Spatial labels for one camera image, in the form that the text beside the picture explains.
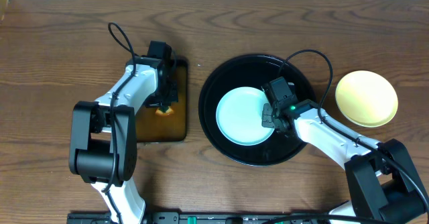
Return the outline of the mint plate with ketchup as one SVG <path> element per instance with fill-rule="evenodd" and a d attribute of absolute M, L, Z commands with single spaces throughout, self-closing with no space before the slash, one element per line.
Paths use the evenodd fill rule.
<path fill-rule="evenodd" d="M 216 122 L 221 133 L 240 146 L 267 140 L 274 128 L 262 126 L 263 106 L 269 103 L 262 90 L 239 87 L 226 93 L 217 105 Z"/>

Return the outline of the orange green scrub sponge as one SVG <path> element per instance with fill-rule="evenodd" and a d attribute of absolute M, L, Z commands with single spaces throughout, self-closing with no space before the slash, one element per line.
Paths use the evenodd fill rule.
<path fill-rule="evenodd" d="M 158 116 L 169 116 L 174 114 L 174 110 L 171 106 L 161 106 L 156 109 L 155 114 Z"/>

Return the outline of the yellow plate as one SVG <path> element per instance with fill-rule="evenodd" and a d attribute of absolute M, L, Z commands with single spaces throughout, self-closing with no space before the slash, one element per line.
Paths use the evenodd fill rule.
<path fill-rule="evenodd" d="M 381 75 L 357 70 L 339 80 L 335 100 L 340 112 L 363 127 L 379 127 L 397 113 L 398 97 L 394 87 Z"/>

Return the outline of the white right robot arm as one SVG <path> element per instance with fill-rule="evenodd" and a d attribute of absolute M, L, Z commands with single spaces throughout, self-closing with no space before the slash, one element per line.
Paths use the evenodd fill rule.
<path fill-rule="evenodd" d="M 329 211 L 331 223 L 407 223 L 428 212 L 428 195 L 403 143 L 361 135 L 311 100 L 266 103 L 262 125 L 311 144 L 345 170 L 351 199 Z"/>

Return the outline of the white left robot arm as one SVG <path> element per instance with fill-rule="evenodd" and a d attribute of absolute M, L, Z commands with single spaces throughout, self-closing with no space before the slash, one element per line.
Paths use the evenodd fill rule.
<path fill-rule="evenodd" d="M 145 201 L 133 180 L 135 116 L 142 107 L 167 107 L 178 100 L 170 80 L 176 67 L 169 56 L 133 57 L 109 91 L 73 108 L 68 165 L 103 197 L 110 223 L 143 221 Z"/>

